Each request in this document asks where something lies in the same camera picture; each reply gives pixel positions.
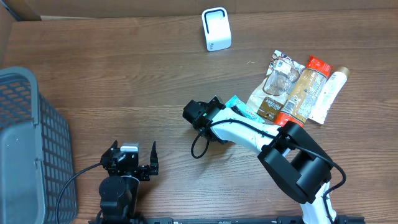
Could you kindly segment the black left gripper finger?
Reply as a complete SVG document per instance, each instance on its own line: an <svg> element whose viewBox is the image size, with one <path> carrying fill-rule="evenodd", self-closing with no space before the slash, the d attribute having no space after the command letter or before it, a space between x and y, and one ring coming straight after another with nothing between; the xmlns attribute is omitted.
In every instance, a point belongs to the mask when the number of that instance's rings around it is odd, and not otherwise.
<svg viewBox="0 0 398 224"><path fill-rule="evenodd" d="M112 158L113 158L113 156L114 156L114 154L115 154L115 151L116 151L117 149L118 149L118 141L115 140L115 141L112 143L112 145L109 147L109 149L106 150L106 151L102 154L100 161L101 161L101 162L109 162L109 161L111 161Z"/></svg>
<svg viewBox="0 0 398 224"><path fill-rule="evenodd" d="M150 175L159 174L159 159L156 151L156 142L153 142L152 150L150 153Z"/></svg>

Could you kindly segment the teal snack packet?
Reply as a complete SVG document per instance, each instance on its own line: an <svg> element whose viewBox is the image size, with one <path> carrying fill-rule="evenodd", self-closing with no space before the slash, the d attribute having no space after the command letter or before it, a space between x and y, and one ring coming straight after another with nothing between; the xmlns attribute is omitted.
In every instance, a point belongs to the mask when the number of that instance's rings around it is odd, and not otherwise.
<svg viewBox="0 0 398 224"><path fill-rule="evenodd" d="M236 95L230 98L226 103L226 107L231 108L235 113L244 116L250 120L258 123L265 123L265 120L261 118L256 112L250 109L243 101L241 101Z"/></svg>

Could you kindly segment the brown white nut pouch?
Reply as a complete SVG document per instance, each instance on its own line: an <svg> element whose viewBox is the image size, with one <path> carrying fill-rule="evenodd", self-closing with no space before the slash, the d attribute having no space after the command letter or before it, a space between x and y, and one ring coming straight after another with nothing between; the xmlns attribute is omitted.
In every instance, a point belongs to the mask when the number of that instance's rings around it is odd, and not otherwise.
<svg viewBox="0 0 398 224"><path fill-rule="evenodd" d="M251 93L246 105L260 117L274 122L304 68L285 53L275 50L265 78Z"/></svg>

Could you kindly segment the grey plastic basket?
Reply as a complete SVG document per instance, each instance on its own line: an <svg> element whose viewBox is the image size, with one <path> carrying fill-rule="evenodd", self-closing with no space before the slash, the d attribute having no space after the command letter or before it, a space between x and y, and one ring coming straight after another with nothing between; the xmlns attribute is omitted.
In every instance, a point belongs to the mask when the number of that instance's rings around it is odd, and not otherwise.
<svg viewBox="0 0 398 224"><path fill-rule="evenodd" d="M71 223L78 215L70 127L23 67L1 70L1 223Z"/></svg>

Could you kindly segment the orange spaghetti packet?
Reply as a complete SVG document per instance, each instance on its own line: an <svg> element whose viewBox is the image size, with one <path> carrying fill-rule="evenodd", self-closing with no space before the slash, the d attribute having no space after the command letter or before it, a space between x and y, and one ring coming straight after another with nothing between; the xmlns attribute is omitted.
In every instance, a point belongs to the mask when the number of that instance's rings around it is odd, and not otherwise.
<svg viewBox="0 0 398 224"><path fill-rule="evenodd" d="M274 124L284 126L292 121L303 127L332 69L331 65L311 55Z"/></svg>

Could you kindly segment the white cream tube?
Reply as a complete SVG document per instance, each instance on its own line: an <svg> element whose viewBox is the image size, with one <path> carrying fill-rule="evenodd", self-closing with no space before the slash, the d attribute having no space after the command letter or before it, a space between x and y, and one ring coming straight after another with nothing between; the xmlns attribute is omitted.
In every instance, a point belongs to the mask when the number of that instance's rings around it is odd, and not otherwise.
<svg viewBox="0 0 398 224"><path fill-rule="evenodd" d="M310 113L309 119L318 123L324 124L328 112L337 97L340 90L347 82L350 75L350 71L346 67L339 67L327 80L320 95L318 96L317 102L315 103L312 112Z"/></svg>

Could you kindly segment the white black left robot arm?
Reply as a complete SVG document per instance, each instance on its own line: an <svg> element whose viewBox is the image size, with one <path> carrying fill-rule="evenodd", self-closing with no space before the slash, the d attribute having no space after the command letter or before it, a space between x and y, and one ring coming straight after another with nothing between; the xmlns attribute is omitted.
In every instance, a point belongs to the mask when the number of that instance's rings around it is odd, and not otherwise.
<svg viewBox="0 0 398 224"><path fill-rule="evenodd" d="M99 185L100 211L92 223L144 224L147 220L136 212L139 186L159 173L156 143L150 152L150 164L139 164L139 144L115 141L100 159L109 177Z"/></svg>

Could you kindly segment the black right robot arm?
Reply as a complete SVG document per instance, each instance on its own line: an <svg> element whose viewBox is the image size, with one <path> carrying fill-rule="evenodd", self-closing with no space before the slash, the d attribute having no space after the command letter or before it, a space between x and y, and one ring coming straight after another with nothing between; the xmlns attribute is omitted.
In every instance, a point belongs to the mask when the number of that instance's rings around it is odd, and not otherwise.
<svg viewBox="0 0 398 224"><path fill-rule="evenodd" d="M182 116L208 142L233 142L254 152L276 185L300 204L304 223L336 221L329 199L333 161L299 124L258 123L217 97L190 101Z"/></svg>

